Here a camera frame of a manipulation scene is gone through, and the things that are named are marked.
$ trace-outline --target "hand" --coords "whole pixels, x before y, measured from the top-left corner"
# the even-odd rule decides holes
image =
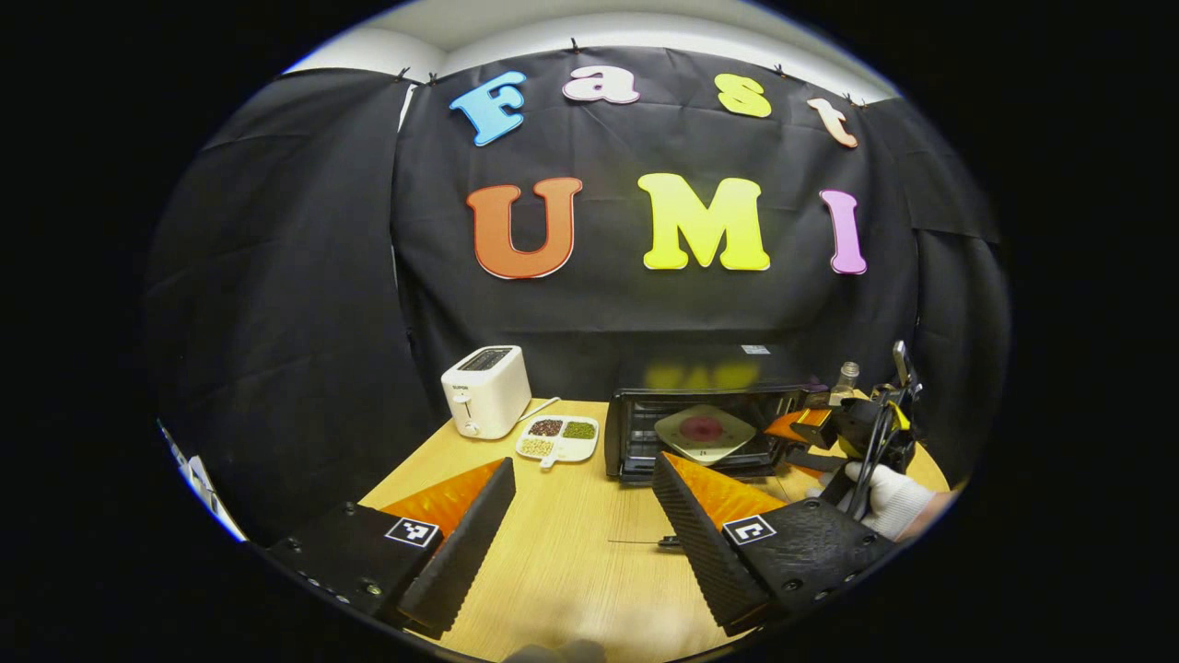
[[[862,462],[852,461],[843,466],[843,471],[855,481],[859,479]],[[828,472],[819,478],[824,487],[834,474]],[[870,513],[861,520],[864,525],[895,541],[904,540],[923,531],[933,519],[949,504],[953,493],[935,493],[913,479],[877,465],[868,483]],[[818,497],[819,488],[810,488],[806,497]],[[847,508],[851,494],[844,495],[839,508]]]

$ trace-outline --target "black toaster oven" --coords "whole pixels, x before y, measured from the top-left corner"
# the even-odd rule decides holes
[[[656,425],[711,406],[751,426],[751,440],[709,467],[730,477],[770,477],[788,441],[763,431],[778,416],[826,407],[829,388],[779,346],[678,346],[624,355],[602,436],[606,474],[650,485],[660,452],[686,455]]]

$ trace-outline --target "label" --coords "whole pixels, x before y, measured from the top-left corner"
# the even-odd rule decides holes
[[[732,523],[725,523],[723,527],[729,533],[729,538],[737,545],[768,539],[777,534],[773,527],[762,519],[760,516],[751,516],[740,520],[733,520]]]
[[[417,547],[426,547],[437,531],[437,525],[402,518],[384,534],[384,538]]]

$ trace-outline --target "yellow letter m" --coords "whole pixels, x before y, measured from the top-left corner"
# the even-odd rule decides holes
[[[762,250],[762,228],[757,223],[757,197],[762,188],[749,179],[722,179],[712,197],[712,205],[704,206],[687,182],[666,172],[653,172],[639,178],[639,189],[651,195],[653,242],[643,256],[648,269],[684,269],[687,254],[679,248],[679,231],[702,267],[712,258],[725,237],[720,264],[726,269],[764,270],[770,268],[770,256]]]

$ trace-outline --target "white toaster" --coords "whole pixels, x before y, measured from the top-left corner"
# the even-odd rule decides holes
[[[459,433],[498,440],[512,432],[532,401],[523,350],[519,346],[480,348],[442,374],[442,390]]]

